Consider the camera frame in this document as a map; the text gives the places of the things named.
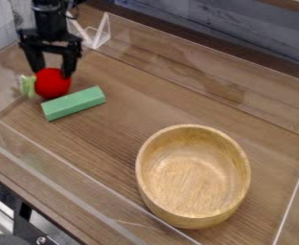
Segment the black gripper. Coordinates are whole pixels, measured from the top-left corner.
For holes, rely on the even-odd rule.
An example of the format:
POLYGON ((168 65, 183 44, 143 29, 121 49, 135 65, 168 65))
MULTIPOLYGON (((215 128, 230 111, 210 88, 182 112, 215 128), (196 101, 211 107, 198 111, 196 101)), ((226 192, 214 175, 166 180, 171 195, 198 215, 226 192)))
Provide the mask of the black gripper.
POLYGON ((69 8, 77 7, 75 0, 32 0, 36 27, 18 29, 18 46, 37 73, 45 67, 43 52, 63 55, 61 74, 69 78, 76 70, 80 59, 81 38, 68 31, 68 21, 77 16, 69 16, 69 8))

